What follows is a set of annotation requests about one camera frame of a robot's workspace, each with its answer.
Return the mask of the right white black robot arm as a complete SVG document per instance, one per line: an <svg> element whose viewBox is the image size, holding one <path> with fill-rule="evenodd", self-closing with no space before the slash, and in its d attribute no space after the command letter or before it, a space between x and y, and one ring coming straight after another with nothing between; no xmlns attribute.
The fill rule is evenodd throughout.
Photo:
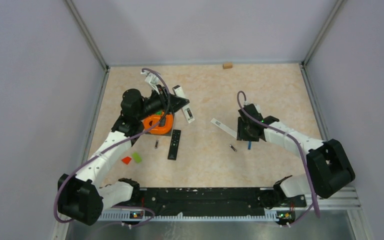
<svg viewBox="0 0 384 240"><path fill-rule="evenodd" d="M338 140L309 137L274 116L263 117L255 104L245 105L238 112L238 141L262 140L303 160L304 174L287 176L274 184L277 205L287 206L294 197L305 194L327 199L355 180L354 169Z"/></svg>

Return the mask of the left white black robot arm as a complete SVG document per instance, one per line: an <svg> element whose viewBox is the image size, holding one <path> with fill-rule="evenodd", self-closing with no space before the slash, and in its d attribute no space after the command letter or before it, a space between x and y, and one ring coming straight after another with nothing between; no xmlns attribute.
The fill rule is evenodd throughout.
<svg viewBox="0 0 384 240"><path fill-rule="evenodd" d="M174 114L189 103L189 99L176 96L159 84L149 97L142 96L135 88L126 90L122 95L120 116L102 145L73 173L59 178L53 204L55 219L64 223L59 215L65 215L70 221L91 226L103 211L119 203L136 206L141 198L137 182L123 178L102 187L104 178L140 136L150 131L151 126L143 124L144 119L159 111L164 117Z"/></svg>

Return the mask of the white remote battery cover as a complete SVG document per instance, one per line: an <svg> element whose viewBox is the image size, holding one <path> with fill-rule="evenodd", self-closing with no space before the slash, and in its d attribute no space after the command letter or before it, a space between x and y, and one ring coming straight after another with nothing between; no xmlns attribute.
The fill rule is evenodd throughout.
<svg viewBox="0 0 384 240"><path fill-rule="evenodd" d="M217 126L218 128L220 128L221 130L223 130L224 132L226 132L227 134L229 134L230 136L232 136L233 138L235 139L237 138L237 132L235 130L231 129L230 127L228 127L221 121L217 120L216 118L212 118L210 122L215 126Z"/></svg>

